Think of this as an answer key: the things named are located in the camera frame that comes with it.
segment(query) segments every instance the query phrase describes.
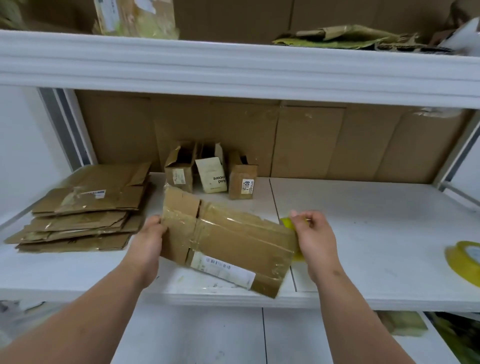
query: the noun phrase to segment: tape roll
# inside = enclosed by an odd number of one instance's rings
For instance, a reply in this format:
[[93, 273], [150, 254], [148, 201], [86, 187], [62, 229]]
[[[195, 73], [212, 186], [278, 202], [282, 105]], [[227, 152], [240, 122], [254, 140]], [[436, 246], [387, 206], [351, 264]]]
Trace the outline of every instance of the tape roll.
[[[295, 226], [293, 226], [293, 222], [292, 220], [290, 220], [290, 218], [280, 218], [280, 221], [282, 222], [283, 226], [285, 226], [286, 228], [295, 230]], [[293, 256], [293, 261], [294, 262], [305, 261], [305, 258], [303, 257], [303, 254], [301, 253], [300, 249]]]
[[453, 271], [480, 287], [480, 244], [462, 241], [445, 249], [445, 258]]

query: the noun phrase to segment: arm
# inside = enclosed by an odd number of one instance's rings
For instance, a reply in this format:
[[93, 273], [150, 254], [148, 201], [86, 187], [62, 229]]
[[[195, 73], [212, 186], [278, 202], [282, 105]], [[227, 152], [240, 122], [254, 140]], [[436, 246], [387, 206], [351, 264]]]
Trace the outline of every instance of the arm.
[[334, 363], [414, 364], [345, 274], [325, 216], [318, 211], [292, 211], [290, 218], [308, 273], [318, 288]]
[[150, 217], [113, 271], [0, 351], [0, 363], [110, 363], [140, 292], [157, 275], [166, 229], [159, 216]]

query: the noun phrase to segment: person's left hand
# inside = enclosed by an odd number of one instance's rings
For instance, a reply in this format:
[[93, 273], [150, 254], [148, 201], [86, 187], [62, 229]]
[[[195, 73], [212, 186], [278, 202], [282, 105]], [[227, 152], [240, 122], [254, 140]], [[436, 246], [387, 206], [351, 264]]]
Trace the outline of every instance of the person's left hand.
[[162, 235], [166, 231], [167, 227], [161, 224], [159, 215], [150, 216], [130, 243], [120, 264], [139, 274], [142, 288], [148, 287], [156, 277], [162, 250]]

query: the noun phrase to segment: hand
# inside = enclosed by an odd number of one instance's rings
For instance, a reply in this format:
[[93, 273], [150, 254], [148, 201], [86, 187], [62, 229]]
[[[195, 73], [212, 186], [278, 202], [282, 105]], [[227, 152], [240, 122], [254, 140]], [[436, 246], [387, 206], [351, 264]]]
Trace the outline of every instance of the hand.
[[121, 266], [139, 275], [142, 288], [148, 287], [158, 272], [158, 259], [162, 250], [162, 235], [167, 227], [159, 215], [150, 216], [130, 243]]
[[325, 216], [319, 211], [299, 214], [292, 210], [290, 219], [297, 231], [310, 278], [318, 285], [319, 278], [326, 271], [339, 275], [343, 268], [338, 259], [336, 238]]

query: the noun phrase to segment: forearm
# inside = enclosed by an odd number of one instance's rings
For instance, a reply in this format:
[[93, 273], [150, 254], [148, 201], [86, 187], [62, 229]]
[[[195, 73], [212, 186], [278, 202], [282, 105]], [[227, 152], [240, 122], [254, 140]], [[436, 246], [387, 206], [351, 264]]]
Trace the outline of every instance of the forearm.
[[77, 300], [0, 352], [0, 363], [110, 363], [141, 291], [139, 275], [120, 264]]
[[335, 364], [413, 364], [345, 274], [340, 263], [315, 273]]

